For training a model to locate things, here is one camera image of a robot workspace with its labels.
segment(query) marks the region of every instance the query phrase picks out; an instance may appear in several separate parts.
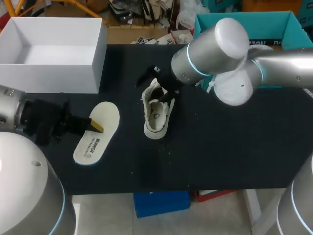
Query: cardboard box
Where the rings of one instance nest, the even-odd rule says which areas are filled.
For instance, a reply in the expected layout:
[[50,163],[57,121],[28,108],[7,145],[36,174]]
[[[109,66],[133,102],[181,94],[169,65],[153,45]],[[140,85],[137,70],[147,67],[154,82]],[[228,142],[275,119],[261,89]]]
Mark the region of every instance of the cardboard box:
[[225,8],[240,3],[241,0],[203,0],[203,5],[210,9],[211,13],[224,12]]
[[308,27],[313,25],[313,0],[303,0],[298,19],[302,27]]
[[133,18],[133,24],[128,24],[117,21],[111,13],[108,15],[108,44],[130,44],[139,37],[158,39],[167,34],[167,28],[144,25],[143,19]]
[[168,29],[108,28],[108,44],[130,44],[139,37],[158,39],[168,34]]
[[292,11],[298,15],[301,2],[302,0],[243,0],[243,11]]
[[[243,25],[252,45],[281,45],[284,50],[313,47],[298,19],[290,11],[199,14],[196,16],[194,38],[226,17],[234,18]],[[211,80],[212,77],[208,77],[202,82],[204,90]]]
[[96,18],[11,18],[0,34],[0,84],[28,93],[98,93],[107,29]]
[[88,0],[87,6],[91,11],[98,14],[104,11],[108,7],[109,3],[109,0]]
[[[86,0],[78,0],[78,2],[87,7]],[[87,13],[75,6],[73,3],[52,2],[50,6],[45,7],[45,17],[86,17]]]

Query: insole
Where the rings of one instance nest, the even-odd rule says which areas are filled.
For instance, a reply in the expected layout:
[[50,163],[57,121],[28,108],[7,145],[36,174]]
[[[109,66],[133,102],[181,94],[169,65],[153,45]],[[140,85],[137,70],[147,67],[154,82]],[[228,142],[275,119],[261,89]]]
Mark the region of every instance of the insole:
[[166,122],[166,115],[163,111],[163,106],[159,102],[151,104],[151,115],[149,117],[149,125],[153,130],[160,130]]
[[103,127],[103,133],[85,131],[73,153],[75,162],[80,165],[100,160],[119,124],[118,108],[110,102],[99,103],[89,117]]

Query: open white box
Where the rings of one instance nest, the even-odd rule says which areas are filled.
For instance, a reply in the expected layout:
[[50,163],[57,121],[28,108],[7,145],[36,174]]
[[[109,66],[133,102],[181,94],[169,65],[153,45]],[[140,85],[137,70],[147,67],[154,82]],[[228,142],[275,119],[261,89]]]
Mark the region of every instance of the open white box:
[[11,18],[0,34],[0,85],[28,93],[98,93],[107,28],[96,18]]

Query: black tablecloth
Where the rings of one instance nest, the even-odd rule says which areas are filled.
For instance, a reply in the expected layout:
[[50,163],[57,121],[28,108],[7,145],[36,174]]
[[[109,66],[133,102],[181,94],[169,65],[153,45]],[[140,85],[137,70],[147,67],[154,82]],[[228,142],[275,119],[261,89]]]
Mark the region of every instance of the black tablecloth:
[[167,69],[179,46],[108,45],[99,94],[31,94],[88,117],[113,102],[120,124],[101,160],[77,165],[80,139],[66,134],[42,148],[70,194],[187,189],[282,188],[313,151],[313,99],[302,89],[261,89],[243,106],[230,107],[200,88],[184,87],[167,135],[151,140],[137,78],[155,64]]

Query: floor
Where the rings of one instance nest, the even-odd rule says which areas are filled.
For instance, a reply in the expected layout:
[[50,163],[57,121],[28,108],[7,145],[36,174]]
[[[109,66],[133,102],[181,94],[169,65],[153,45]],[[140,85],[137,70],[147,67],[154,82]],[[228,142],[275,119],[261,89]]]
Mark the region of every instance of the floor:
[[[258,190],[261,209],[281,189]],[[184,211],[138,219],[133,194],[74,196],[79,203],[77,235],[250,235],[242,191],[206,202],[192,202]]]

